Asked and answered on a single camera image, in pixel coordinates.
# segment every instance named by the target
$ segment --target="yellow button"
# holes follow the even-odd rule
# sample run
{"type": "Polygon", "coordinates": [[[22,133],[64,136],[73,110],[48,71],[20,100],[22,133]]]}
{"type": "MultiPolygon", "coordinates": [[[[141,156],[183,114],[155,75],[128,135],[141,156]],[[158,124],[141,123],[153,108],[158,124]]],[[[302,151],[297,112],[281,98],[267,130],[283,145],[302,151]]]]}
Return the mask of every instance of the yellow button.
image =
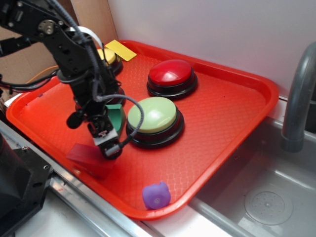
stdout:
{"type": "MultiPolygon", "coordinates": [[[[103,60],[104,56],[103,56],[102,49],[98,49],[98,53],[100,55],[100,58],[103,60]]],[[[104,54],[105,54],[105,58],[107,59],[107,62],[109,64],[112,64],[115,61],[116,55],[115,55],[114,51],[112,51],[112,50],[110,50],[108,48],[105,48],[104,49],[104,54]]]]}

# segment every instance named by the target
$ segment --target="black cable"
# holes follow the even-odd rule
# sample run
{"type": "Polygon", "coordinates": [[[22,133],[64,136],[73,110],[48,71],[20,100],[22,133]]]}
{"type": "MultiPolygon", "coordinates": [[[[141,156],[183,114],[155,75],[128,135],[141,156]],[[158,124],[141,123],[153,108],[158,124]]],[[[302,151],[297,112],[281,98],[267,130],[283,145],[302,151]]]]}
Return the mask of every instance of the black cable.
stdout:
{"type": "Polygon", "coordinates": [[[25,83],[25,84],[15,84],[15,83],[9,83],[5,81],[0,81],[0,87],[4,89],[8,89],[10,94],[12,94],[12,92],[18,92],[18,93],[29,92],[29,91],[36,90],[42,87],[43,85],[47,84],[51,80],[51,78],[55,76],[55,74],[56,74],[56,71],[36,81],[25,83]]]}

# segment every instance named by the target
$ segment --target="red button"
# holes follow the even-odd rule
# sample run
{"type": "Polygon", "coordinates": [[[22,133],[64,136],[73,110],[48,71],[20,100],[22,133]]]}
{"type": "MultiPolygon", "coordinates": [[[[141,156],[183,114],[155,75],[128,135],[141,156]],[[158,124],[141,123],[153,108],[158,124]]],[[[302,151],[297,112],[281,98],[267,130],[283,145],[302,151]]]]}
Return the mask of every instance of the red button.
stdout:
{"type": "Polygon", "coordinates": [[[153,66],[149,72],[151,81],[160,86],[173,86],[185,82],[191,76],[188,62],[178,59],[167,60],[153,66]]]}

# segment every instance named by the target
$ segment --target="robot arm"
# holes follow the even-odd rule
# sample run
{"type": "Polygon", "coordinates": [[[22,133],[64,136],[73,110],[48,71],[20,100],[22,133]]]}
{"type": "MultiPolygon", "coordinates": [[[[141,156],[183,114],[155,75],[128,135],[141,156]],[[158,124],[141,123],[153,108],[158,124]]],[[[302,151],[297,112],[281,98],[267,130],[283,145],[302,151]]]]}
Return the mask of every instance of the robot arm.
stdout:
{"type": "Polygon", "coordinates": [[[77,111],[67,120],[68,127],[75,129],[87,119],[89,131],[103,155],[108,159],[117,158],[121,149],[113,149],[119,141],[107,115],[107,101],[95,100],[95,94],[118,94],[120,83],[111,68],[100,59],[92,38],[84,35],[82,40],[78,32],[67,31],[69,26],[64,19],[44,0],[1,0],[0,25],[22,35],[0,41],[0,56],[35,42],[46,46],[59,66],[59,80],[69,84],[74,94],[77,111]]]}

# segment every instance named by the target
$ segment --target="green button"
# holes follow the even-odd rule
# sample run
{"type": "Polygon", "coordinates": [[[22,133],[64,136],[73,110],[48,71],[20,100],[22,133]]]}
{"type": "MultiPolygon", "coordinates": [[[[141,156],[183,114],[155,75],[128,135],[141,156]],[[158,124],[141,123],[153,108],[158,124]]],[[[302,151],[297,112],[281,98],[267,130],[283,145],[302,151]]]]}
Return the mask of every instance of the green button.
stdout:
{"type": "MultiPolygon", "coordinates": [[[[139,102],[144,110],[144,121],[141,133],[157,133],[170,127],[177,117],[176,106],[164,97],[150,97],[139,102]]],[[[140,120],[140,111],[134,105],[127,116],[129,124],[135,128],[140,120]]]]}

